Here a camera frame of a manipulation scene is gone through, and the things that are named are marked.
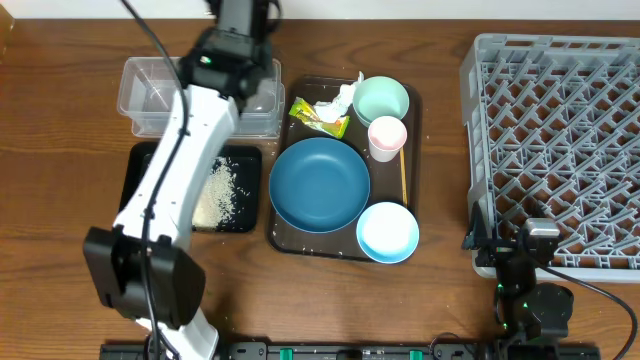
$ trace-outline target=brown tray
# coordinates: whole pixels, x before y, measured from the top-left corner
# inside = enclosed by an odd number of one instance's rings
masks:
[[[310,104],[315,104],[316,101],[331,101],[338,95],[340,85],[352,82],[353,80],[305,76],[298,80],[289,91],[285,110],[289,111],[296,97],[301,97]],[[414,88],[407,85],[404,85],[404,87],[409,93],[410,101],[409,111],[402,119],[409,134],[407,143],[404,146],[407,199],[409,210],[417,217],[422,100]],[[400,155],[397,155],[388,163],[379,163],[373,160],[368,154],[367,128],[360,123],[353,107],[349,108],[347,115],[350,116],[350,122],[342,141],[356,150],[369,168],[371,194],[369,195],[367,207],[381,201],[402,204]],[[298,141],[312,137],[330,136],[310,129],[302,124],[300,120],[285,114],[282,120],[280,154]],[[311,234],[287,224],[272,206],[267,225],[267,239],[276,250],[284,253],[372,261],[362,252],[356,240],[357,223],[356,219],[340,230],[326,234]]]

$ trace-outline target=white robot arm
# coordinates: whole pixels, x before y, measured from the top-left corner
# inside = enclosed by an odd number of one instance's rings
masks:
[[[208,2],[217,25],[206,29],[180,60],[184,90],[174,95],[149,168],[113,228],[91,228],[84,242],[102,304],[147,328],[157,325],[161,334],[155,336],[162,335],[168,348],[189,360],[211,359],[218,342],[199,307],[204,271],[187,255],[193,212],[216,155],[235,130],[238,109],[273,70],[268,35],[277,21],[267,15],[270,4],[280,10],[277,0]]]
[[[149,228],[149,240],[160,236],[171,239],[171,246],[185,252],[191,244],[191,219],[195,204],[216,154],[233,134],[238,121],[238,109],[233,98],[220,97],[216,90],[190,85],[187,87],[191,116],[190,136],[182,141],[158,193],[154,218]],[[129,237],[142,236],[144,210],[160,172],[178,139],[182,127],[182,103],[176,93],[167,129],[149,164],[138,189],[127,206],[118,214],[114,228],[122,227]],[[151,330],[151,322],[140,318],[137,322]],[[183,359],[209,360],[213,357],[218,332],[198,309],[193,319],[178,329],[160,323],[158,327]]]

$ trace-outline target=blue plate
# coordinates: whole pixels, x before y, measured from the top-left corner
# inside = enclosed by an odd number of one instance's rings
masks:
[[[311,138],[278,157],[269,177],[269,196],[289,225],[327,233],[360,215],[370,183],[367,165],[352,148],[334,139]]]

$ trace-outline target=clear plastic container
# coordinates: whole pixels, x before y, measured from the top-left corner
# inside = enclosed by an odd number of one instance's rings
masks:
[[[280,62],[273,60],[273,78],[264,79],[249,98],[232,138],[275,139],[280,136],[284,112],[284,86]],[[176,90],[171,73],[160,57],[127,60],[120,82],[118,112],[131,118],[137,137],[161,137],[169,122]]]

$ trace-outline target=dish rack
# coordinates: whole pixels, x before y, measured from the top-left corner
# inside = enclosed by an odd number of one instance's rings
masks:
[[[640,282],[640,39],[481,34],[460,92],[469,211],[510,238],[535,202],[563,235],[555,270]]]

